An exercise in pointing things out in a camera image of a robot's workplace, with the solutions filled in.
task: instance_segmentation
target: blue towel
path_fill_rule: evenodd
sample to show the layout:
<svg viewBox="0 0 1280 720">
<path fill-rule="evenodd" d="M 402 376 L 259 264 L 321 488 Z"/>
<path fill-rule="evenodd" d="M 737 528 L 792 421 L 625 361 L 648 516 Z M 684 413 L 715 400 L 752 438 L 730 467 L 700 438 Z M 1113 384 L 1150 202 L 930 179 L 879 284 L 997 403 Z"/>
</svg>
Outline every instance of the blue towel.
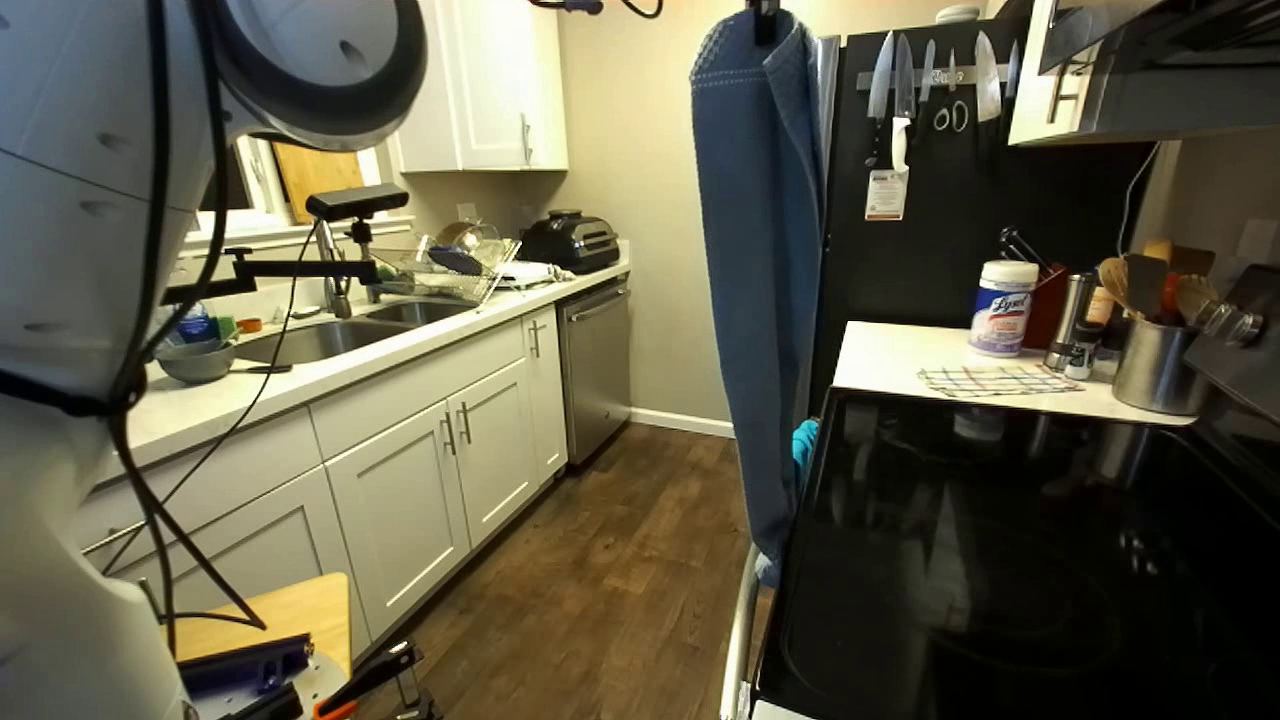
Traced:
<svg viewBox="0 0 1280 720">
<path fill-rule="evenodd" d="M 693 131 L 752 538 L 779 563 L 820 284 L 816 57 L 795 17 L 779 11 L 772 47 L 758 47 L 752 11 L 714 29 L 693 68 Z"/>
</svg>

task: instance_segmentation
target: range hood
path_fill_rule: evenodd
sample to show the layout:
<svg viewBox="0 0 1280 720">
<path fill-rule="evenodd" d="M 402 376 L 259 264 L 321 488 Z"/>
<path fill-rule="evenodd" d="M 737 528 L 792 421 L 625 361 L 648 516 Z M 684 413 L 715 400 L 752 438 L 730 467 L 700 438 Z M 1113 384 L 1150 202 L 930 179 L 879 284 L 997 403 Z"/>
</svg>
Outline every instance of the range hood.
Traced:
<svg viewBox="0 0 1280 720">
<path fill-rule="evenodd" d="M 1093 42 L 1109 70 L 1280 68 L 1280 0 L 1062 0 L 1041 70 Z"/>
</svg>

